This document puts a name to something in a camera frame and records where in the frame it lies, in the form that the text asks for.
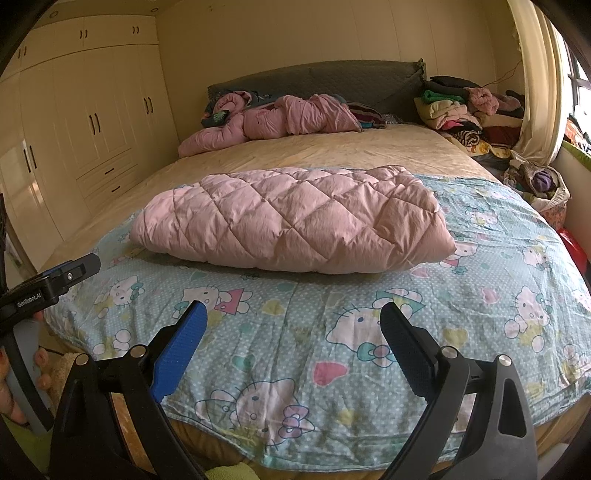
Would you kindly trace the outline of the green sleeve forearm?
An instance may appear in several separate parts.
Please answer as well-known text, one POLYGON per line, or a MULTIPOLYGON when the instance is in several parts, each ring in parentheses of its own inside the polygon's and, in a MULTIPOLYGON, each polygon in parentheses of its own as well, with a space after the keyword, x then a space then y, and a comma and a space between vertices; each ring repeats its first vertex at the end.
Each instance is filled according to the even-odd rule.
POLYGON ((34 434, 1 416, 1 478, 46 479, 52 431, 34 434))

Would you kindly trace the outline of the person's left hand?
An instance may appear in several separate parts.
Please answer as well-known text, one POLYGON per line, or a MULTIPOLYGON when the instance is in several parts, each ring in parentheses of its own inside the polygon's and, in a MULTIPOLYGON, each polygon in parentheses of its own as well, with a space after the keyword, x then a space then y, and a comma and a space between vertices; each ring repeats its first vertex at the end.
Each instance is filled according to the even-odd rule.
MULTIPOLYGON (((33 356, 33 361, 40 369, 41 373, 36 380, 36 385, 43 391, 47 391, 52 383, 51 377, 48 374, 49 354, 39 347, 33 356)), ((11 367, 9 359, 6 355, 5 348, 1 348, 1 414, 8 417, 16 424, 25 425, 28 419, 22 411, 18 402, 13 397, 10 388, 7 385, 6 378, 10 373, 11 367)))

